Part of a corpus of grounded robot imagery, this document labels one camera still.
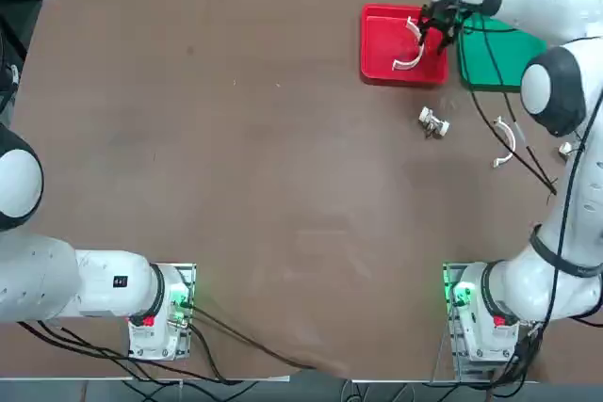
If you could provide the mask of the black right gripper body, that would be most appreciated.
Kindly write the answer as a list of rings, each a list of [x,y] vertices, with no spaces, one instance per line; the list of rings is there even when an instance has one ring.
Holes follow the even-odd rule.
[[[460,27],[467,19],[467,11],[453,1],[430,2],[421,8],[422,29],[451,29]]]

